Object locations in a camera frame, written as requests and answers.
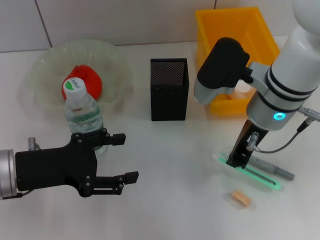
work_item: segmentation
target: bottle cap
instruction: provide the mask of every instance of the bottle cap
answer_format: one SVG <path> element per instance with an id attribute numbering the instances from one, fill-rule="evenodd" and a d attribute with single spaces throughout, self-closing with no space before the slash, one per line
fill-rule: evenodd
<path id="1" fill-rule="evenodd" d="M 79 77 L 69 78 L 63 84 L 63 90 L 67 99 L 81 99 L 86 95 L 85 82 Z"/>

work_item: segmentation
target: yellow plastic bin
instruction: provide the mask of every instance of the yellow plastic bin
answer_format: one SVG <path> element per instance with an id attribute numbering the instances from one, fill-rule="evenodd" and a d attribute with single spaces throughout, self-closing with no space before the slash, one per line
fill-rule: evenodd
<path id="1" fill-rule="evenodd" d="M 205 62 L 216 42 L 223 37 L 237 40 L 250 54 L 251 62 L 271 65 L 279 54 L 278 46 L 257 7 L 197 10 L 198 43 L 196 60 L 198 68 Z M 221 94 L 210 105 L 210 111 L 218 116 L 243 116 L 254 94 Z"/>

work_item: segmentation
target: white tabletop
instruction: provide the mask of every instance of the white tabletop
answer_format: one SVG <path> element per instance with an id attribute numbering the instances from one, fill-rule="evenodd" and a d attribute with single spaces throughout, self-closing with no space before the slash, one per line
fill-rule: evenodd
<path id="1" fill-rule="evenodd" d="M 136 184 L 121 196 L 82 198 L 71 186 L 38 189 L 20 199 L 0 201 L 0 236 L 10 240 L 195 240 L 319 239 L 320 124 L 313 123 L 285 150 L 256 156 L 295 174 L 275 177 L 282 191 L 268 191 L 224 171 L 212 155 L 233 147 L 245 119 L 216 119 L 193 97 L 195 43 L 119 47 L 133 70 L 133 89 L 122 106 L 104 112 L 111 134 L 125 133 L 98 159 L 98 176 L 139 171 Z M 28 149 L 67 144 L 64 119 L 48 121 L 28 103 L 24 86 L 33 62 L 44 51 L 0 54 L 0 146 Z M 150 59 L 187 58 L 189 97 L 185 121 L 152 122 Z M 320 111 L 317 90 L 305 103 Z M 273 150 L 288 141 L 305 118 L 297 113 L 259 145 Z M 239 209 L 228 200 L 235 189 L 252 198 Z"/>

